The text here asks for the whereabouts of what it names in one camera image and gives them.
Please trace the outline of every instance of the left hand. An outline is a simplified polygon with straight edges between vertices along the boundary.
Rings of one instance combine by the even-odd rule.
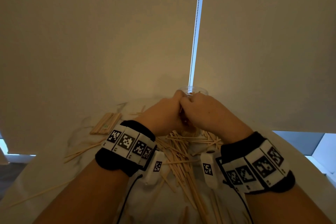
[[[180,118],[180,99],[185,94],[177,90],[172,98],[163,98],[134,120],[147,127],[155,136],[168,135],[173,130],[194,132],[190,121],[182,122]]]

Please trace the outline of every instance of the hand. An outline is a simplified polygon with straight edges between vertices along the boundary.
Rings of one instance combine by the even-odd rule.
[[[214,133],[223,141],[233,143],[253,133],[224,105],[211,96],[196,93],[180,99],[187,118],[198,128]]]
[[[177,90],[172,98],[161,99],[134,120],[147,127],[155,136],[165,136],[173,130],[194,132],[195,127],[191,123],[182,122],[180,118],[179,101],[183,96],[183,91]]]

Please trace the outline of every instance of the white sensor device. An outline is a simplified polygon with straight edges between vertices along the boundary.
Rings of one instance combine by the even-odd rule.
[[[218,150],[208,150],[201,154],[205,183],[212,189],[218,189],[223,184],[224,176],[215,160],[220,155],[221,152]]]
[[[160,171],[164,172],[168,165],[163,165],[167,161],[167,157],[162,151],[155,151],[152,160],[150,161],[147,170],[141,179],[146,185],[154,185],[160,178]]]

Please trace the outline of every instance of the black cable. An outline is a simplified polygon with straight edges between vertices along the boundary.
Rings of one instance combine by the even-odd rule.
[[[244,204],[244,206],[245,206],[245,208],[246,208],[246,211],[247,211],[247,213],[248,213],[248,215],[249,215],[249,217],[250,217],[251,223],[254,224],[253,219],[252,219],[252,216],[251,216],[251,213],[250,213],[250,211],[249,211],[249,208],[247,207],[247,205],[246,205],[246,203],[245,203],[243,197],[242,197],[242,196],[241,196],[235,189],[234,189],[234,191],[238,194],[238,196],[240,197],[240,199],[243,201],[243,204]]]
[[[119,222],[120,222],[120,219],[121,219],[121,216],[122,216],[122,214],[123,214],[123,211],[124,211],[124,208],[125,208],[125,205],[126,205],[126,201],[127,201],[127,198],[128,198],[129,193],[131,192],[131,189],[133,188],[135,182],[136,182],[137,180],[139,180],[142,176],[143,176],[143,175],[139,175],[139,176],[134,180],[134,182],[132,183],[131,187],[129,188],[129,191],[128,191],[127,195],[126,195],[126,198],[125,198],[123,207],[121,208],[121,211],[120,211],[120,214],[119,214],[119,218],[118,218],[117,224],[119,224]]]

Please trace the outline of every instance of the white table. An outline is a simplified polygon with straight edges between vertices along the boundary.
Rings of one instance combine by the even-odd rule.
[[[117,105],[105,112],[121,112],[123,120],[133,119],[134,116],[129,113],[139,112],[146,105],[146,108],[152,106],[159,99],[138,99],[129,103]],[[105,112],[97,113],[82,119],[73,128],[68,128],[48,144],[45,149],[39,153],[27,165],[23,172],[15,180],[11,188],[8,189],[5,197],[0,204],[0,222],[6,224],[13,223],[32,223],[41,211],[57,196],[65,187],[53,189],[40,196],[27,200],[21,204],[15,205],[8,209],[6,206],[25,199],[31,195],[39,193],[45,189],[65,183],[78,175],[83,168],[94,158],[99,147],[86,151],[84,154],[64,164],[64,156],[69,147],[75,147],[76,144],[83,140],[88,140],[92,136],[89,131],[99,121]],[[289,160],[292,170],[296,175],[299,185],[306,193],[319,205],[319,207],[336,223],[333,207],[336,205],[336,190],[329,181],[311,164],[303,155],[289,145],[285,140],[275,133],[258,127],[255,122],[248,122],[255,130],[268,137]],[[314,179],[307,181],[306,177],[314,176]],[[212,207],[210,206],[209,188],[204,182],[203,172],[199,166],[195,166],[195,177],[198,183],[200,193],[208,205],[210,218],[216,223]],[[175,184],[175,178],[170,173],[168,177],[172,184]],[[128,198],[129,213],[138,221],[140,213],[143,211],[146,203],[151,198],[155,186],[146,186],[140,180],[135,184]],[[237,223],[244,223],[242,211],[245,210],[242,202],[236,193],[228,186],[224,185],[222,189],[216,190],[220,200],[228,206],[235,215]],[[153,208],[149,212],[145,223],[177,223],[177,220],[186,205],[189,205],[190,223],[197,223],[199,216],[190,203],[184,201],[181,187],[177,188],[174,194],[167,184],[164,184]]]

